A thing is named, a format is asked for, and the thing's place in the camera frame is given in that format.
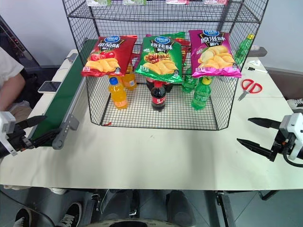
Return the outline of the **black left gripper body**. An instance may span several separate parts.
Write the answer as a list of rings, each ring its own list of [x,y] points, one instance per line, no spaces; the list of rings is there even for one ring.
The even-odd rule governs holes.
[[[15,125],[12,133],[7,134],[8,142],[15,151],[33,149],[32,142],[26,137],[26,132],[19,125]]]

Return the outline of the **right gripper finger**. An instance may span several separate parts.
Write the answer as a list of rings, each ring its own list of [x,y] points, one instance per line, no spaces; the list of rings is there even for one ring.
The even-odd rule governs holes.
[[[275,154],[273,151],[263,148],[261,147],[259,144],[252,142],[250,140],[244,140],[244,139],[239,139],[237,138],[237,141],[245,146],[247,149],[249,149],[252,152],[255,152],[259,155],[262,155],[264,157],[266,157],[267,159],[269,159],[271,162],[274,162],[275,160]]]
[[[281,122],[267,118],[249,118],[248,121],[265,128],[279,129]]]

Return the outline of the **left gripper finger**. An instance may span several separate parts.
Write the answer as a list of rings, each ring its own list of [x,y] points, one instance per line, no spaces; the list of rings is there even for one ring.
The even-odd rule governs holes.
[[[46,115],[33,116],[31,118],[16,123],[16,127],[19,127],[23,130],[26,128],[31,128],[44,121],[46,118]]]
[[[36,139],[30,139],[30,142],[34,147],[40,147],[47,142],[52,142],[60,132],[61,129],[59,128],[52,129]]]

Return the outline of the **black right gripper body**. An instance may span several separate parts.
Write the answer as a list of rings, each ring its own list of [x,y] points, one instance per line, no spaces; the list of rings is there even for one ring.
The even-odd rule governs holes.
[[[278,130],[274,139],[274,143],[271,147],[271,156],[276,157],[277,154],[290,155],[293,151],[296,136],[293,132],[286,132],[284,130]]]

